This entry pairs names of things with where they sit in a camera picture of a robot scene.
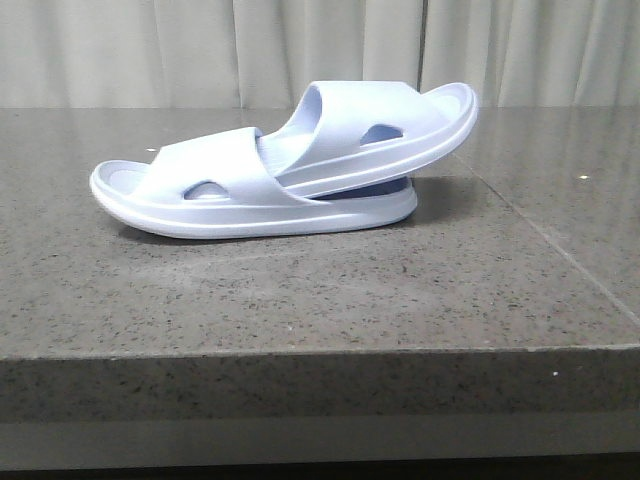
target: curtain fold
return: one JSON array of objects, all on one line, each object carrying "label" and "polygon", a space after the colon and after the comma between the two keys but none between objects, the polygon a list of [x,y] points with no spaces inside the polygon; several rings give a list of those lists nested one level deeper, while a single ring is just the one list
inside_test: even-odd
[{"label": "curtain fold", "polygon": [[312,80],[640,104],[640,0],[0,0],[0,106],[290,108]]},{"label": "curtain fold", "polygon": [[423,90],[485,105],[638,105],[637,0],[429,0]]}]

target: stacked sandals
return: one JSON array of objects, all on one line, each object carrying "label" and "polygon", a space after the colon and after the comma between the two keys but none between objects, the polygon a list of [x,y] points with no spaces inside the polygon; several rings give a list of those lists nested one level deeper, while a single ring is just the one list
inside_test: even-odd
[{"label": "stacked sandals", "polygon": [[418,200],[408,178],[469,135],[463,83],[420,94],[402,82],[313,82],[280,130],[230,130],[163,147],[151,164],[91,174],[102,207],[176,238],[339,232],[397,222]]}]

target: gray tile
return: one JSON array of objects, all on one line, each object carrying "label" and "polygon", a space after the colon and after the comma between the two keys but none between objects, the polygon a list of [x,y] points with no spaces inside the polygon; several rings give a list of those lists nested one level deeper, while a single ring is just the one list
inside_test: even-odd
[{"label": "gray tile", "polygon": [[640,110],[487,109],[456,155],[640,315]]}]

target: granite countertop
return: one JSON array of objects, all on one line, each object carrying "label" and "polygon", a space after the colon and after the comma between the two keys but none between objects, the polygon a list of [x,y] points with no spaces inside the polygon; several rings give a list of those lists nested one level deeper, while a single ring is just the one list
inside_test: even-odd
[{"label": "granite countertop", "polygon": [[639,109],[485,109],[372,230],[174,240],[91,196],[289,113],[0,111],[0,423],[638,408]]}]

